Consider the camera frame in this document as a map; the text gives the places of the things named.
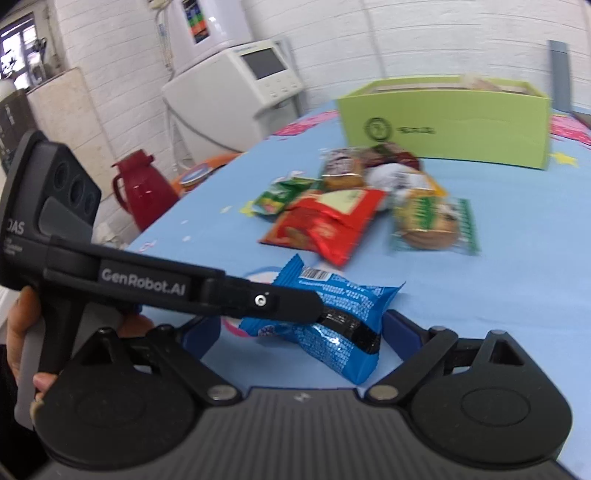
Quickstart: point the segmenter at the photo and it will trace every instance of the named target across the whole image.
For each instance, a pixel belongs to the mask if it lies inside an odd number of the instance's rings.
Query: cardboard box
[[[394,141],[417,157],[546,168],[550,98],[527,82],[462,77],[378,80],[337,100],[350,146]]]

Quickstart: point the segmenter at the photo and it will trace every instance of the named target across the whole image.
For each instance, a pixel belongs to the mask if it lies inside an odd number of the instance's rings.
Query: pink pattern on tablecloth
[[[222,317],[222,325],[228,332],[237,337],[250,337],[244,330],[240,330],[240,320],[231,319],[229,317]]]
[[[303,118],[302,120],[298,120],[292,124],[287,125],[284,128],[281,128],[273,135],[277,137],[287,137],[292,135],[299,135],[304,133],[309,128],[315,127],[322,122],[326,122],[328,120],[332,120],[334,118],[338,118],[339,111],[338,110],[329,110],[328,112],[322,112],[318,115],[313,115],[308,118]]]
[[[552,135],[576,140],[586,145],[591,145],[589,129],[578,120],[564,115],[552,115],[550,132]]]

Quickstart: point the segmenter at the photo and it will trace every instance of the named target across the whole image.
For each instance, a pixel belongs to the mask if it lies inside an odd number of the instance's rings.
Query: fingernail
[[[31,421],[32,421],[33,425],[35,425],[35,417],[37,416],[37,411],[42,406],[43,406],[43,400],[42,399],[37,400],[37,396],[35,396],[35,400],[32,401],[31,405],[29,406],[29,415],[31,416]]]
[[[41,392],[49,390],[51,386],[51,377],[48,374],[35,374],[33,375],[33,385]]]

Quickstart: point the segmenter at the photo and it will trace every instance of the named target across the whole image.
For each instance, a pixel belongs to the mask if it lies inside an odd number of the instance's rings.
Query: finger
[[[40,407],[43,406],[43,394],[38,393],[35,395],[35,400],[31,402],[31,406],[29,407],[29,415],[31,416],[31,421],[33,425],[35,425],[35,416],[37,415],[37,411]]]
[[[143,315],[127,315],[117,330],[120,337],[143,337],[149,330],[154,328],[152,320]]]
[[[39,372],[33,376],[33,385],[41,393],[45,393],[57,380],[57,375]]]
[[[18,381],[21,366],[22,347],[25,343],[27,329],[41,316],[41,304],[35,290],[25,287],[15,304],[8,312],[6,349],[7,360],[12,374]]]

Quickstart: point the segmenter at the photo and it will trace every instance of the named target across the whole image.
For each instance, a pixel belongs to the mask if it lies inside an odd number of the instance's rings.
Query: blue tablecloth
[[[328,104],[324,110],[333,108]],[[321,150],[345,144],[337,118],[300,135],[271,137],[179,201],[130,249],[241,277],[276,271],[296,251],[259,244],[271,224],[241,209],[292,170],[315,176]],[[391,220],[384,215],[370,226],[344,272],[361,284],[406,281],[392,307],[424,327],[445,325],[474,338],[491,329],[513,335],[573,410],[573,429],[560,460],[591,479],[591,381],[584,373],[591,364],[591,150],[567,139],[553,139],[551,150],[576,158],[578,166],[553,158],[547,171],[425,160],[426,170],[444,188],[472,202],[480,256],[392,252]],[[309,252],[302,257],[308,264],[320,261]],[[145,312],[157,323],[187,319],[156,309]],[[388,345],[380,356],[365,385],[401,362]],[[296,345],[239,338],[224,329],[204,362],[244,390],[352,386]]]

